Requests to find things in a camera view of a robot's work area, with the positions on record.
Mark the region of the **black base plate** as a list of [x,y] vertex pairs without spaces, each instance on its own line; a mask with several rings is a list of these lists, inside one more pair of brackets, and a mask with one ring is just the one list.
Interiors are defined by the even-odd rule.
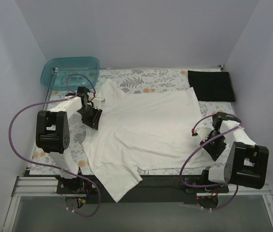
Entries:
[[[94,175],[86,178],[95,184],[81,178],[65,181],[57,176],[56,193],[66,196],[85,197],[87,204],[98,201],[98,191],[101,194],[101,203],[114,203],[103,184]],[[139,184],[129,190],[119,201],[120,203],[170,203],[179,202],[185,204],[197,204],[198,194],[204,194],[206,198],[218,199],[218,194],[228,193],[227,186],[219,188],[189,188],[180,181],[178,175],[142,175]]]

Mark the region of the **teal plastic basket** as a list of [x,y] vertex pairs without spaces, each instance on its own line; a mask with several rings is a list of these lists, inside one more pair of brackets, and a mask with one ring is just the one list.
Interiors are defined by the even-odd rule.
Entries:
[[71,87],[92,89],[100,72],[100,62],[94,57],[54,58],[48,61],[41,74],[41,84],[54,91],[68,91]]

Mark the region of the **folded black t shirt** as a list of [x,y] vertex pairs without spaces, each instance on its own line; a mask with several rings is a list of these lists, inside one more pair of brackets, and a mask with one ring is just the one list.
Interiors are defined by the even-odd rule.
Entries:
[[198,101],[235,102],[230,74],[228,72],[188,71],[188,82]]

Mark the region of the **white t shirt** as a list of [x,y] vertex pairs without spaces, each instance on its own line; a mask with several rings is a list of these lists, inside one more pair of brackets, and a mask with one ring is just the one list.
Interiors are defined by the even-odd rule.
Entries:
[[87,129],[83,149],[92,173],[115,202],[141,180],[137,169],[178,169],[213,164],[191,134],[201,119],[193,88],[143,94],[125,93],[107,80],[98,96],[106,100],[98,130]]

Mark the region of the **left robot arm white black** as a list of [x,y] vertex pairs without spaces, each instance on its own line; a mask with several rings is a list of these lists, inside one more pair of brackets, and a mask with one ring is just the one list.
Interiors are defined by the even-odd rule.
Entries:
[[102,110],[89,99],[89,94],[89,89],[79,87],[75,96],[69,93],[56,107],[37,114],[36,145],[54,160],[60,168],[58,179],[73,193],[82,192],[85,181],[76,176],[81,170],[68,150],[71,140],[68,119],[78,113],[83,124],[98,129]]

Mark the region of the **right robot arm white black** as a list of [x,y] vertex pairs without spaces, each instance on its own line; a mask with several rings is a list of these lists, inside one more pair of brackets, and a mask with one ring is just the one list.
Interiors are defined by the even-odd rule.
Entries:
[[241,127],[237,117],[218,112],[212,116],[213,130],[200,130],[200,146],[217,161],[226,145],[230,146],[227,161],[222,167],[207,167],[202,171],[200,186],[206,192],[218,184],[234,184],[261,189],[265,184],[269,150],[253,142]]

